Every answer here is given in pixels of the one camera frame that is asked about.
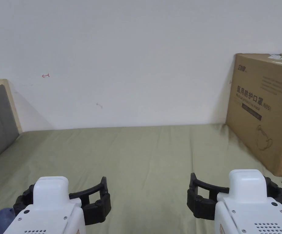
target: bed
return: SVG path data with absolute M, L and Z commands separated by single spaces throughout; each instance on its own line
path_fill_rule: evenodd
M 65 176 L 70 193 L 106 176 L 112 210 L 104 223 L 87 226 L 87 233 L 213 234 L 214 222 L 194 218 L 186 206 L 191 172 L 229 186 L 231 170 L 254 168 L 282 187 L 282 178 L 266 170 L 226 125 L 18 133 L 0 153 L 0 209 L 12 207 L 42 176 Z

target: brown cardboard box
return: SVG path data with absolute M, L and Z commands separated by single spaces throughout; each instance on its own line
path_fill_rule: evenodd
M 276 176 L 282 176 L 282 56 L 237 54 L 227 125 Z

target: wall mark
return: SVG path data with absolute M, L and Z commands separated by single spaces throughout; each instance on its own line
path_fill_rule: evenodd
M 50 77 L 50 76 L 49 76 L 49 73 L 48 73 L 47 75 L 42 75 L 43 78 L 45 78 L 46 76 L 47 76 L 47 77 Z
M 97 106 L 101 107 L 101 109 L 103 109 L 103 106 L 101 106 L 99 103 L 96 104 Z

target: white paper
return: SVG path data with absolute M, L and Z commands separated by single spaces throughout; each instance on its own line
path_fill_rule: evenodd
M 279 54 L 271 54 L 268 58 L 276 59 L 276 60 L 282 60 L 282 56 Z

